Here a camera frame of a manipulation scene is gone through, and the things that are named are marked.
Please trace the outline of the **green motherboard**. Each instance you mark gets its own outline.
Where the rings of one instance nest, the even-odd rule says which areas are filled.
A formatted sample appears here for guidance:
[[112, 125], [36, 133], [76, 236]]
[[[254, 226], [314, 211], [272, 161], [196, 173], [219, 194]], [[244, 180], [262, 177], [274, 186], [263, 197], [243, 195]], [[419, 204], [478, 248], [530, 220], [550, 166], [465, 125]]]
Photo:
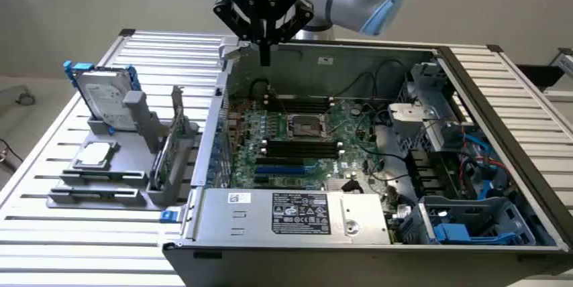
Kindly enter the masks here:
[[376, 147], [375, 111], [362, 100], [328, 98], [326, 114], [331, 140], [336, 142], [336, 159], [302, 158], [310, 172], [303, 176], [255, 174], [258, 158], [266, 155], [268, 141], [308, 141], [287, 138], [287, 115], [263, 109], [266, 94], [259, 98], [235, 99], [227, 114], [231, 143], [231, 169], [221, 188], [266, 190], [327, 190], [350, 193], [383, 192], [391, 178], [383, 173], [386, 158]]

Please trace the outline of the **silver CPU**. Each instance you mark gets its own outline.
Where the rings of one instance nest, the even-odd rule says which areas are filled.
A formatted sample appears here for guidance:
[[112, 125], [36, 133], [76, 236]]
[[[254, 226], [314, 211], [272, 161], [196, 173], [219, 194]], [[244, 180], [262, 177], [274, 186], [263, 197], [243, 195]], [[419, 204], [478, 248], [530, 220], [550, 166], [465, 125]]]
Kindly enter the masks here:
[[72, 167], [83, 170], [108, 170], [119, 144], [113, 141], [91, 141], [79, 151]]

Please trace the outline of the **blue expansion slot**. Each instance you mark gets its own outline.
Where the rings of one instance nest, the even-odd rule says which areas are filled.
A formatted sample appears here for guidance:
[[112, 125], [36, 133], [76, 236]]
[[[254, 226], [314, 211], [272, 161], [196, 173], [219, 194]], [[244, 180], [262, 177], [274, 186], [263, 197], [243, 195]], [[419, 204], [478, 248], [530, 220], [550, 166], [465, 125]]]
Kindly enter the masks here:
[[310, 170], [303, 166], [258, 166], [255, 167], [255, 174], [274, 174], [287, 176], [307, 175]]

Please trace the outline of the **silver power supply unit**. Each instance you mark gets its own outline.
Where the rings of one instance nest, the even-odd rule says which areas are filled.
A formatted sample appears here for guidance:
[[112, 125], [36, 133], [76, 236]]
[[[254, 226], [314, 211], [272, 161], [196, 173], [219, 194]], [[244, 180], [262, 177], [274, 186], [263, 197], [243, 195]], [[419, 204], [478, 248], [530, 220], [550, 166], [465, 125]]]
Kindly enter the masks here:
[[387, 245], [379, 198], [323, 190], [205, 190], [191, 240], [232, 247]]

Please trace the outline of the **black expansion slot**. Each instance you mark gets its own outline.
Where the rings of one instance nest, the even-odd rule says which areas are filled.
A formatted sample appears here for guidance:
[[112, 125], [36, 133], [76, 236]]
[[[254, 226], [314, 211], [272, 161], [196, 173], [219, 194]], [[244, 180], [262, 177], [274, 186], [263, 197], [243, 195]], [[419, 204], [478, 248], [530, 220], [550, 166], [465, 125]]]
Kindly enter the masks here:
[[302, 158], [258, 158], [255, 160], [256, 165], [266, 166], [304, 166], [304, 160]]

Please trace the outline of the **grey disk bay blue latch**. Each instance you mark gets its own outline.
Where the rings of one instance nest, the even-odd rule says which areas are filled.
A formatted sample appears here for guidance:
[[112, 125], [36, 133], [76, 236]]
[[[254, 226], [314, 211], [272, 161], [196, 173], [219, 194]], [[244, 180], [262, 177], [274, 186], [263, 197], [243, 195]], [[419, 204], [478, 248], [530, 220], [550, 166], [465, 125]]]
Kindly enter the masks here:
[[450, 200], [426, 196], [411, 212], [415, 244], [526, 245], [537, 239], [515, 205], [503, 197]]

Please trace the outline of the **CPU socket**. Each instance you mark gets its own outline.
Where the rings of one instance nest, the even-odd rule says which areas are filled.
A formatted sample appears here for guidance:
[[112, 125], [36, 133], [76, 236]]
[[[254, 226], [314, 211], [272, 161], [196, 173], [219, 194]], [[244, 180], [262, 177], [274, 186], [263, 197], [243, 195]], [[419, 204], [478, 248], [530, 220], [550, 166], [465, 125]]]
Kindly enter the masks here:
[[292, 140], [331, 140], [326, 114], [298, 113], [287, 115], [286, 136]]

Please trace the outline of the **open black PC case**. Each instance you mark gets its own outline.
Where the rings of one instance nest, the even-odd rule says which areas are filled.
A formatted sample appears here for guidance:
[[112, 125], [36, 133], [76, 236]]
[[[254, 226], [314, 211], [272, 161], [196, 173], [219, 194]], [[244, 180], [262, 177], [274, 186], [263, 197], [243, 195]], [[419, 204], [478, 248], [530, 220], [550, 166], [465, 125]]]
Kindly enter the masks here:
[[[551, 107], [569, 149], [553, 167], [534, 165], [481, 93], [449, 45], [294, 41], [272, 52], [270, 66], [245, 42], [219, 47], [221, 75], [199, 145], [179, 236], [161, 251], [189, 287], [499, 287], [573, 270], [573, 208], [553, 185], [573, 180], [573, 125]], [[443, 93], [462, 117], [458, 150], [402, 153], [388, 105], [398, 101], [415, 64], [435, 62], [449, 82]], [[232, 247], [191, 240], [205, 190], [221, 188], [231, 169], [227, 114], [235, 99], [362, 100], [375, 111], [376, 147], [391, 178], [378, 196], [387, 245]], [[450, 200], [507, 198], [537, 239], [526, 245], [415, 244], [411, 212], [426, 196]]]

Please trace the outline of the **grey parts rack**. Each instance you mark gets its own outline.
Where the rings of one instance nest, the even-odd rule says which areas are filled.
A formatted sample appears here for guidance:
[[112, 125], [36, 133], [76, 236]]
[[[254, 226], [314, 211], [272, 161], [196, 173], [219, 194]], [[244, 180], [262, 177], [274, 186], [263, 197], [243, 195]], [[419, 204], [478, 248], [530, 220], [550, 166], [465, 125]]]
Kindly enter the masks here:
[[[161, 190], [152, 190], [151, 169], [171, 122], [159, 121], [155, 112], [148, 108], [145, 99], [144, 92], [129, 91], [123, 100], [135, 120], [135, 130], [108, 131], [103, 129], [101, 121], [89, 121], [91, 133], [79, 151], [91, 141], [116, 142], [119, 149], [112, 157], [109, 169], [96, 171], [144, 172], [148, 176], [147, 185], [129, 186], [121, 182], [91, 182], [68, 185], [60, 179], [58, 184], [48, 192], [46, 206], [49, 208], [157, 211], [176, 205], [191, 149], [199, 136], [199, 126], [184, 115], [187, 133], [185, 137], [179, 140], [168, 179]], [[72, 161], [61, 171], [83, 170], [72, 167]]]

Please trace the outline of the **black RAM slot bank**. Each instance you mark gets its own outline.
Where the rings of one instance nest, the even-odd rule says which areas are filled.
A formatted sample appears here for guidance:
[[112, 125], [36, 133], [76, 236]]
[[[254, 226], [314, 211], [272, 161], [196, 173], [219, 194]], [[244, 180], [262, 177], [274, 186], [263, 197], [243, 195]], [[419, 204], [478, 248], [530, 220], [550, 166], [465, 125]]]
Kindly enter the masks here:
[[330, 101], [324, 98], [286, 98], [270, 96], [263, 100], [263, 109], [274, 113], [326, 113], [330, 109]]
[[268, 141], [266, 155], [272, 158], [336, 159], [339, 148], [336, 142], [327, 141]]

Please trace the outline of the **metal slat table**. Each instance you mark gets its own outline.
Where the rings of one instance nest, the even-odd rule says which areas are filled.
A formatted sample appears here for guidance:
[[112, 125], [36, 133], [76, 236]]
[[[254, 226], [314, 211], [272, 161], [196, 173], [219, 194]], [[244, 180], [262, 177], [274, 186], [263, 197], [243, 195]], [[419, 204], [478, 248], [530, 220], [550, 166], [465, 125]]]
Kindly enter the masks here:
[[[113, 41], [100, 62], [136, 66], [160, 116], [168, 114], [169, 87], [184, 86], [191, 118], [204, 122], [221, 40], [220, 35], [137, 30]], [[493, 47], [450, 44], [449, 50], [527, 157], [549, 171], [569, 149], [558, 142], [567, 133], [551, 103]], [[45, 204], [56, 174], [88, 134], [87, 118], [81, 98], [73, 96], [0, 190], [0, 286], [181, 287], [159, 250], [175, 236], [175, 225], [161, 223], [156, 211], [52, 209]]]

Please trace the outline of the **hard disk in blue carrier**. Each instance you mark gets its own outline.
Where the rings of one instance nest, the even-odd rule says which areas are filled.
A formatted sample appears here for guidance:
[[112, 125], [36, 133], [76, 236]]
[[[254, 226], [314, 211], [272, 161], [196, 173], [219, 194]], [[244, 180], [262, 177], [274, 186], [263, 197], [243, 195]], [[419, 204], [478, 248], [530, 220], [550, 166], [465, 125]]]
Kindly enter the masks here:
[[135, 122], [123, 100], [129, 91], [141, 90], [135, 67], [109, 68], [71, 60], [63, 67], [95, 120], [113, 130], [133, 131]]

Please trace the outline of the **metal drive cage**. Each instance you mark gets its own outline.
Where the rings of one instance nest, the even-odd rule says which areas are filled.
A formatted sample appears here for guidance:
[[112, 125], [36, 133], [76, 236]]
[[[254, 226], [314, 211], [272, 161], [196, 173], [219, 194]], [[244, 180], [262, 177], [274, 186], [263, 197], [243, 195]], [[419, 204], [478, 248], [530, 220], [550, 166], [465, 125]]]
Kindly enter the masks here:
[[447, 75], [435, 62], [415, 64], [398, 101], [388, 105], [398, 147], [408, 150], [458, 150], [462, 146], [462, 117], [443, 93]]

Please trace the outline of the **green graphics card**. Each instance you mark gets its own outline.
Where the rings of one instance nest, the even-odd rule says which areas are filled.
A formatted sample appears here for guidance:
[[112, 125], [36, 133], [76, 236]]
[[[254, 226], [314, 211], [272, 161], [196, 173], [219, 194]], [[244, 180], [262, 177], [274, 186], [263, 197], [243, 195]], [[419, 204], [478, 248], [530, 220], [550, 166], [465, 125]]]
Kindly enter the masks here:
[[163, 138], [161, 147], [151, 169], [151, 189], [161, 190], [171, 172], [172, 161], [177, 153], [179, 140], [185, 137], [185, 117], [183, 113], [183, 87], [173, 86], [171, 92], [173, 118], [168, 133]]

